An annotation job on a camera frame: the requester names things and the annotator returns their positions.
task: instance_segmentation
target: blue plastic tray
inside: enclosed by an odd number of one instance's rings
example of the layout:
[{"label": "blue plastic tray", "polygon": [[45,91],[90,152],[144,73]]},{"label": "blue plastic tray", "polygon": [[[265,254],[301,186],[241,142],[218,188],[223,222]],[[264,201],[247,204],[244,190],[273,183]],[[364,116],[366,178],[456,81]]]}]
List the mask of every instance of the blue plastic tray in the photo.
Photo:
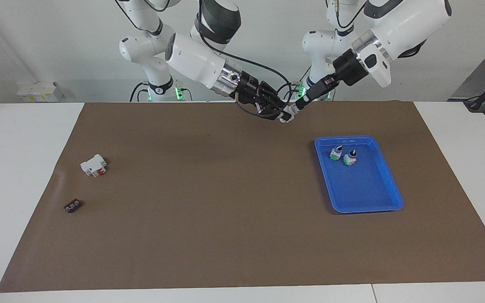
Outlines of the blue plastic tray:
[{"label": "blue plastic tray", "polygon": [[[343,145],[342,159],[330,159],[331,150]],[[404,201],[392,178],[385,158],[370,136],[323,137],[315,140],[330,201],[339,213],[373,213],[400,210]],[[343,163],[343,156],[357,150],[352,166]]]}]

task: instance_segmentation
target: small bottle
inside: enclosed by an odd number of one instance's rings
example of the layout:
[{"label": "small bottle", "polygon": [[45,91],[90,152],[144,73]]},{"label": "small bottle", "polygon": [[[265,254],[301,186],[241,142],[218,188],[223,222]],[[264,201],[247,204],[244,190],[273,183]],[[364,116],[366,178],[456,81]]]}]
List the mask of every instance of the small bottle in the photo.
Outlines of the small bottle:
[{"label": "small bottle", "polygon": [[342,157],[342,150],[343,146],[338,145],[336,146],[333,151],[330,152],[330,158],[333,159],[334,161],[339,160]]},{"label": "small bottle", "polygon": [[350,153],[344,156],[345,165],[347,166],[353,165],[357,161],[356,157],[357,157],[357,151],[356,150],[350,151]]}]

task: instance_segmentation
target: brown mat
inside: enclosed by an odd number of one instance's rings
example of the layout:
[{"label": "brown mat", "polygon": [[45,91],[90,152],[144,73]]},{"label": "brown mat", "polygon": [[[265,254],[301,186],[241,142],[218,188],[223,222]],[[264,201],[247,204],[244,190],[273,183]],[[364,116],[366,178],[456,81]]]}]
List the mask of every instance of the brown mat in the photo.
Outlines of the brown mat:
[{"label": "brown mat", "polygon": [[[365,134],[405,207],[339,215],[314,140]],[[88,177],[96,153],[108,171]],[[288,125],[87,104],[0,292],[466,281],[485,281],[485,227],[411,103],[320,102]]]}]

